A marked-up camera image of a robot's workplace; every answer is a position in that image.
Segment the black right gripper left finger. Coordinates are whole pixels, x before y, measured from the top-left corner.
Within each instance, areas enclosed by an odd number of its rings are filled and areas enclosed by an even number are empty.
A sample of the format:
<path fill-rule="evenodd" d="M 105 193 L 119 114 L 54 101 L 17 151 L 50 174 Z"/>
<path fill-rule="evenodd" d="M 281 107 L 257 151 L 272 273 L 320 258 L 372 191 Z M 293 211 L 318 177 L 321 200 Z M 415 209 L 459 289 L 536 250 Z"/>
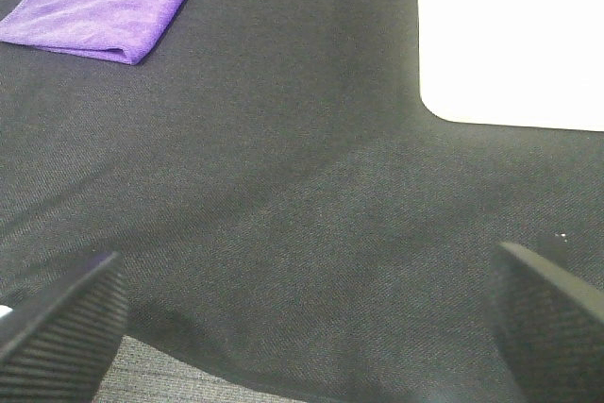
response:
<path fill-rule="evenodd" d="M 92 401 L 127 319 L 121 257 L 81 262 L 2 316 L 2 401 Z"/>

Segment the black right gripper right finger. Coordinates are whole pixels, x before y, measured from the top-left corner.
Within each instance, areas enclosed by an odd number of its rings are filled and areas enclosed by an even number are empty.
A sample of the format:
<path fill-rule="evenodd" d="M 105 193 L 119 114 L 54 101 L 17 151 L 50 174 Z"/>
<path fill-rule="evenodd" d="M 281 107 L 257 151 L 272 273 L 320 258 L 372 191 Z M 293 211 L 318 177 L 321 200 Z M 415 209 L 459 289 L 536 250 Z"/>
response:
<path fill-rule="evenodd" d="M 495 344 L 528 402 L 603 399 L 603 293 L 518 243 L 489 275 Z"/>

